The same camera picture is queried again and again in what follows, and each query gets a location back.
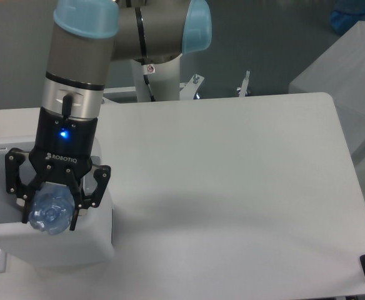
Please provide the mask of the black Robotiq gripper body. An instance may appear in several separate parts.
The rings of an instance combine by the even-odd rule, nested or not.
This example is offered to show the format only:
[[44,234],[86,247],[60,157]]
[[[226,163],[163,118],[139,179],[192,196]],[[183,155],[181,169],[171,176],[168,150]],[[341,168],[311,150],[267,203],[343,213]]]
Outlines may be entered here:
[[43,183],[80,186],[91,170],[91,151],[98,120],[64,118],[43,107],[29,161]]

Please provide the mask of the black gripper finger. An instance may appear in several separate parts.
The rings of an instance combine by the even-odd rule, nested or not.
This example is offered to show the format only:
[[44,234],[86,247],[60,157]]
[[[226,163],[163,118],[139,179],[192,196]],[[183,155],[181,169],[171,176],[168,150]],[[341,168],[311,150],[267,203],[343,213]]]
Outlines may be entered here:
[[5,155],[5,172],[6,172],[6,191],[9,194],[16,195],[17,198],[24,201],[21,222],[26,224],[29,221],[29,214],[33,205],[33,198],[36,191],[41,187],[45,180],[45,168],[36,171],[35,177],[28,185],[21,181],[20,166],[28,158],[29,153],[19,148],[11,148]]
[[74,231],[80,210],[98,208],[111,177],[111,167],[93,164],[92,169],[81,179],[77,179],[71,167],[66,168],[66,185],[74,199],[74,211],[69,226]]

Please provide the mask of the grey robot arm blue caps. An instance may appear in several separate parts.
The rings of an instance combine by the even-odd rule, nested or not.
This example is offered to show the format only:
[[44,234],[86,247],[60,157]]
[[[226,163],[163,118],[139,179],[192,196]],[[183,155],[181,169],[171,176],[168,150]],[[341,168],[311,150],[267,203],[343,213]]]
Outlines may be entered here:
[[111,168],[91,151],[109,64],[132,60],[141,102],[180,98],[179,60],[212,40],[206,1],[59,1],[33,148],[5,157],[6,190],[22,222],[49,234],[74,230],[97,208]]

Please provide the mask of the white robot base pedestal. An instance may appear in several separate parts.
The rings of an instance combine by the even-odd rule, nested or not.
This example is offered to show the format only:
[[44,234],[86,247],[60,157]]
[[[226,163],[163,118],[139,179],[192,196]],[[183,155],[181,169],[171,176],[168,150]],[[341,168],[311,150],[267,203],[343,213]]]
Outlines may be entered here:
[[130,60],[139,103],[179,100],[181,56]]

